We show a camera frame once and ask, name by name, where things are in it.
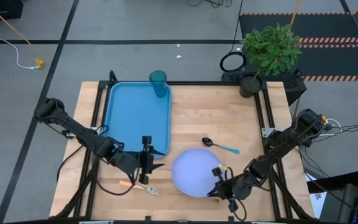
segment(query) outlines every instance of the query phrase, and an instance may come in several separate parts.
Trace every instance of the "orange handle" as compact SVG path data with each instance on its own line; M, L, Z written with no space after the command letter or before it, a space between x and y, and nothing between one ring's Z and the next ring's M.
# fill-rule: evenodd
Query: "orange handle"
M129 183L129 182L126 182L126 181L120 180L119 185L130 187L132 184L131 184L131 183ZM144 187L139 186L139 185L135 185L135 186L134 186L134 188L137 188L137 189L143 189L143 190L144 190Z

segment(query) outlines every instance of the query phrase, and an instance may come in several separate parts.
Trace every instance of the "black clip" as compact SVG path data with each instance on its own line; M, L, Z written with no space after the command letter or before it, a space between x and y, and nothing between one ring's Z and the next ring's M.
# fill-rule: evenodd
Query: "black clip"
M114 72L112 70L110 70L109 81L110 81L110 85L113 85L114 82L118 82L116 74L114 74Z
M227 224L234 224L234 217L229 217L229 221Z
M150 215L146 215L144 217L144 223L145 224L152 224L152 217Z
M301 72L301 70L298 68L293 72L293 76L294 78L299 78L299 80L303 81L303 73Z
M267 82L262 80L262 89L267 90Z

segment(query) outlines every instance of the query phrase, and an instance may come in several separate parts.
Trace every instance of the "wooden tabletop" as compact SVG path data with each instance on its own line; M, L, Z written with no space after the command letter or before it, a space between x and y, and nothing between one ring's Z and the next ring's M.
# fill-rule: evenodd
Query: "wooden tabletop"
M91 124L97 86L98 82L83 82L81 86L74 119L84 126ZM235 174L240 174L251 159L264 153L255 100L241 97L238 86L175 85L171 88L170 150L166 157L155 161L165 163L165 166L149 175L150 186L160 189L161 194L151 195L144 190L132 189L128 194L117 197L97 187L91 217L93 220L144 220L146 215L151 215L152 220L227 221L227 217L232 215L227 208L227 200L193 198L182 194L171 180L171 166L181 152L204 147L201 138L209 137L218 144L240 150L241 153L237 155L216 147L210 148L220 160L233 168ZM276 127L289 127L291 116L282 83L268 83L268 92ZM268 126L265 103L262 93L260 95ZM100 125L101 111L98 118ZM69 140L65 158L78 146L75 139ZM64 165L50 215L60 212L78 188L84 154L85 150L82 150ZM301 158L296 150L283 158L283 168L289 191L306 213L313 216ZM104 163L100 164L99 180L110 191L123 192L126 189L118 184L120 180L126 180L126 175ZM269 188L267 181L264 187ZM282 195L279 190L277 192L282 203ZM88 191L84 194L81 214L85 214L87 198ZM247 221L274 220L270 192L253 188L251 195L243 202L247 209ZM283 206L280 209L284 217ZM244 215L241 209L238 214L240 217Z

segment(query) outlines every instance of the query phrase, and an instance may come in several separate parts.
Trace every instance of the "orange wire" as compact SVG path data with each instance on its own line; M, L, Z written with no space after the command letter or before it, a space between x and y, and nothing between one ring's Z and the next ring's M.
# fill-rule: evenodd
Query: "orange wire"
M0 19L4 21L5 24L9 26L9 28L11 28L17 35L19 35L23 40L25 40L33 48L34 52L40 55L40 58L45 58L44 55L34 45L32 45L25 36L23 36L19 31L17 31L12 25L10 25L10 23L8 23L8 21L6 21L1 15Z
M295 21L295 16L298 13L299 10L299 6L301 5L301 0L298 0L298 3L296 4L296 8L295 8L295 12L292 15L292 19L291 19L291 26L293 24L293 21Z

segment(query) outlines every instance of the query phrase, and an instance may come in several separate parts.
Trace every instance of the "black metal frame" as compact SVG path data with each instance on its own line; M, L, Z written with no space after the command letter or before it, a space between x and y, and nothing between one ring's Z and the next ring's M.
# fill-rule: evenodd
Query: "black metal frame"
M101 96L103 93L103 90L105 88L107 88L107 92L106 92L106 99L104 101L104 110L103 110L103 116L102 116L102 121L101 124L104 124L104 119L106 117L106 112L107 112L107 105L108 105L108 101L109 101L109 94L110 94L110 90L112 88L113 85L119 83L119 81L117 81L116 76L114 75L114 73L112 71L110 71L110 80L109 81L99 81L98 84L98 92L96 94L96 101L94 104L94 110L93 110L93 115L92 115L92 121L91 121L91 125L95 126L97 119L98 119L98 114L99 114L99 109L100 109L100 102L101 102ZM230 86L238 86L238 83L233 83L233 82L222 82L222 81L212 81L212 82L198 82L198 81L170 81L167 82L169 85L230 85ZM268 121L269 121L269 126L271 128L274 128L274 120L273 120L273 113L272 113L272 107L270 105L270 98L269 98L269 93L267 91L267 86L264 85L264 89L263 89L263 94L264 94L264 100L265 100L265 104L266 104L266 110L267 110L267 116L268 116ZM262 144L264 145L264 152L267 152L267 148L265 147L264 141L265 139L263 138L262 135L262 128L265 127L265 123L264 123L264 116L263 116L263 112L262 112L262 106L260 103L260 96L259 94L255 94L255 104L256 104L256 108L257 108L257 114L258 114L258 120L259 120L259 128L260 128L260 135L262 138ZM83 167L82 167L82 173L81 173L81 180L80 180L80 186L83 185L85 183L85 179L88 173L88 168L89 168L89 164L90 164L90 160L91 160L91 152L87 149L85 158L84 158L84 163L83 163ZM94 174L97 176L98 173L98 167L99 167L99 161L97 159L93 160L94 164L93 164L93 169L92 172L94 172ZM283 172L283 166L281 161L277 163L277 169L278 169L278 173L279 173L279 177L281 182L286 186L286 180L285 180L285 176L284 176L284 172ZM292 217L292 212L291 212L291 207L290 204L288 203L288 201L285 199L285 197L283 197L284 199L284 204L285 204L285 212L287 217L286 218L282 218L280 215L280 206L279 206L279 202L278 202L278 197L277 197L277 191L276 191L276 187L275 187L275 182L273 181L273 178L269 178L269 184L270 184L270 193L272 196L272 206L273 206L273 212L274 212L274 216L275 216L275 221L279 222L279 221L294 221L294 223L308 223L307 220L293 220ZM80 211L81 211L81 206L82 206L82 200L83 197L82 195L80 196L77 204L75 205L75 211L73 213L73 217L70 218L51 218L49 220L36 220L36 221L29 221L29 222L19 222L22 224L33 224L33 223L78 223L79 221L90 221L91 218L91 212L92 212L92 207L93 207L93 200L94 200L94 193L96 190L96 180L93 179L91 181L91 185L89 188L89 194L88 194L88 201L86 204L86 213L85 216L80 217ZM151 216L146 216L145 220L114 220L114 223L139 223L139 224L151 224L151 223L159 223L159 224L172 224L172 223L183 223L181 221L152 221L151 220ZM224 223L238 223L238 224L245 224L245 223L252 223L252 222L235 222L234 221L234 217L229 216L227 218L227 221L223 221L223 222L199 222L199 221L187 221L185 222L186 224L224 224Z
M99 81L98 92L96 94L96 102L95 102L95 106L94 106L94 110L93 110L93 116L92 116L92 123L91 123L92 126L96 125L96 120L97 120L98 113L99 113L99 107L100 107L100 101L101 101L101 95L102 95L103 89L105 89L107 87L106 99L105 99L105 102L104 102L104 111L103 111L103 116L102 116L102 124L104 124L104 119L106 117L105 115L106 115L106 110L107 110L107 104L108 104L108 100L109 100L110 90L111 90L112 86L115 85L118 82L119 81L117 80L115 74L112 71L110 71L110 80L109 81ZM205 81L168 81L167 83L169 85L231 85L231 86L239 85L238 83L234 83L234 82L222 82L222 81L211 81L211 82L205 82ZM267 110L269 126L271 128L274 128L275 124L274 124L274 120L273 120L272 107L270 105L270 98L269 98L269 93L267 91L267 86L266 85L264 85L263 94L264 94L264 100L265 100L265 104L266 104L266 110ZM259 120L259 128L260 128L260 131L262 131L262 128L265 127L265 123L264 123L264 118L263 118L262 107L261 107L261 104L260 104L259 94L255 95L255 104L256 104L258 120ZM267 148L265 147L264 138L262 136L262 133L261 133L261 137L262 137L262 143L264 145L264 152L267 153ZM89 161L90 161L90 152L89 152L89 156L88 157L85 156L85 158L84 158L84 163L83 163L83 168L82 168L83 172L88 170ZM96 168L95 173L97 175L98 167L99 167L99 165L98 165L99 161L95 160L94 162L95 162L95 168ZM285 186L287 186L284 171L283 171L283 164L282 164L281 160L279 160L279 162L277 163L277 169L278 169L278 174L280 176L280 180L284 183ZM81 173L80 184L83 183L83 180L85 179L85 178L82 179L82 177L83 177L83 174ZM270 193L271 193L271 196L272 196L272 205L273 205L274 217L275 217L276 220L278 220L278 219L281 218L280 207L279 207L279 203L278 203L278 197L277 197L277 191L276 191L276 188L275 188L275 182L273 181L272 178L269 178L269 184L270 184L270 189L271 189ZM91 183L90 190L89 190L89 197L88 197L88 202L87 202L87 205L86 205L86 213L85 213L85 215L87 217L91 216L95 190L96 190L96 182L95 182L95 180L93 180L92 183ZM284 205L285 205L285 213L287 215L287 218L293 218L291 206L288 203L288 200L286 198L283 198L283 201L284 201ZM78 213L74 213L74 216L78 216L80 210L81 210L81 202L76 205L76 211L78 211ZM126 221L117 221L117 220L115 220L114 222L115 223L117 223L117 222L125 223ZM192 222L192 223L225 223L225 222Z

